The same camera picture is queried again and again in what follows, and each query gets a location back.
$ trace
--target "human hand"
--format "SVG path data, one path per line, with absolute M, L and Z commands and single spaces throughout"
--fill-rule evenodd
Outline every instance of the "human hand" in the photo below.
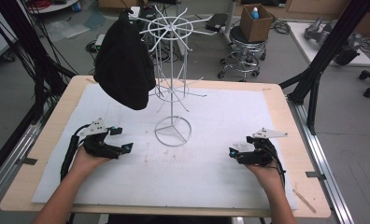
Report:
M 77 155 L 69 172 L 86 177 L 100 164 L 110 160 L 109 158 L 94 157 L 86 152 L 84 146 L 81 146 L 78 148 Z
M 246 167 L 255 174 L 258 182 L 264 189 L 282 185 L 278 166 L 275 161 L 271 161 L 266 166 L 246 165 Z

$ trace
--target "white panel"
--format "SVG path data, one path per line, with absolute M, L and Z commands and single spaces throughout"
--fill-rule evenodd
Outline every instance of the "white panel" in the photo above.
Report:
M 190 141 L 181 147 L 166 147 L 155 136 L 155 125 L 170 115 L 170 104 L 155 95 L 141 111 L 131 110 L 108 97 L 97 84 L 89 85 L 68 121 L 44 171 L 33 198 L 45 203 L 60 180 L 60 167 L 74 131 L 98 118 L 106 126 L 122 127 L 120 135 L 108 136 L 114 146 L 134 143 L 130 154 L 100 166 L 85 182 L 76 203 L 179 206 L 208 208 L 262 208 L 268 201 L 254 175 L 229 158 L 229 147 L 252 150 L 246 136 L 262 127 L 274 129 L 259 91 L 191 89 L 174 114 L 192 125 Z M 278 142 L 272 143 L 279 151 Z M 296 202 L 287 176 L 287 197 Z
M 317 52 L 320 50 L 320 45 L 316 42 L 316 40 L 305 39 L 305 29 L 311 24 L 312 23 L 288 22 L 288 25 L 291 27 L 292 36 L 295 38 L 296 43 L 306 56 L 309 63 L 313 61 L 314 57 L 317 55 Z M 360 49 L 357 52 L 360 53 L 360 55 L 353 59 L 353 61 L 348 63 L 346 66 L 370 66 L 370 59 L 368 56 L 366 56 Z

